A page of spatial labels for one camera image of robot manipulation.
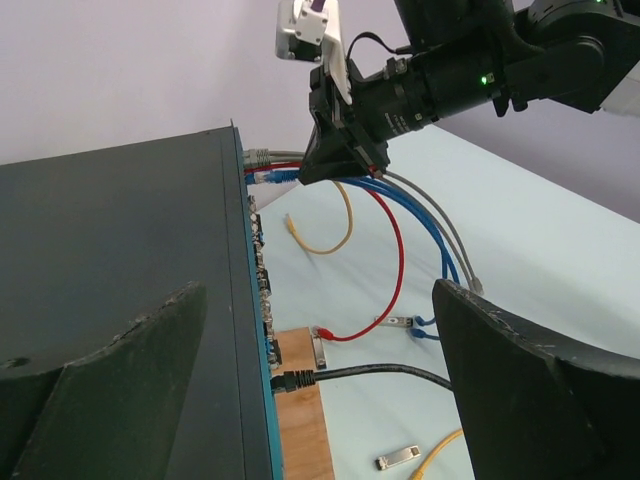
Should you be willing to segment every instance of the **wooden block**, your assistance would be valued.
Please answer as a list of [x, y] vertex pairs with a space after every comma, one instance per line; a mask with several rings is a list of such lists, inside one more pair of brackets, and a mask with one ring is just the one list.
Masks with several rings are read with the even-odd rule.
[[[281, 370], [315, 370], [311, 334], [298, 328], [276, 334], [282, 352]], [[276, 395], [287, 480], [333, 480], [327, 427], [320, 388]]]

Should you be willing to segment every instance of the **yellow cable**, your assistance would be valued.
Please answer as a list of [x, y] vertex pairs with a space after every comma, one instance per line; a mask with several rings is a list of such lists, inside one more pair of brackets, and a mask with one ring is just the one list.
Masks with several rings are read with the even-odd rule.
[[347, 192], [344, 189], [344, 187], [340, 185], [338, 182], [333, 182], [333, 184], [336, 186], [338, 190], [340, 190], [340, 194], [342, 195], [342, 199], [344, 200], [344, 205], [345, 207], [347, 207], [347, 217], [349, 220], [349, 226], [347, 227], [346, 235], [342, 240], [340, 240], [340, 243], [338, 243], [335, 247], [330, 248], [329, 250], [316, 250], [315, 248], [310, 247], [309, 245], [306, 244], [306, 242], [302, 239], [302, 237], [300, 237], [300, 234], [296, 231], [296, 227], [293, 224], [293, 219], [289, 215], [287, 215], [287, 228], [289, 229], [289, 232], [291, 233], [291, 235], [293, 235], [293, 238], [295, 238], [296, 242], [298, 242], [298, 245], [300, 245], [300, 248], [302, 248], [306, 252], [313, 253], [315, 255], [330, 255], [332, 253], [337, 252], [342, 247], [344, 247], [344, 245], [351, 238], [351, 234], [353, 233], [353, 210], [351, 208], [351, 201], [349, 200], [349, 195], [347, 195]]
[[422, 464], [418, 467], [418, 469], [415, 472], [413, 472], [413, 475], [411, 475], [409, 480], [421, 480], [422, 477], [424, 476], [424, 472], [427, 470], [429, 465], [433, 463], [433, 461], [438, 456], [438, 454], [442, 451], [442, 449], [447, 445], [449, 445], [451, 442], [453, 442], [456, 438], [461, 437], [463, 434], [464, 432], [462, 431], [462, 429], [456, 430], [455, 432], [448, 435], [438, 445], [436, 445], [436, 448], [434, 448], [433, 450], [431, 450], [431, 452], [429, 452], [429, 455], [427, 455], [427, 458], [425, 458]]

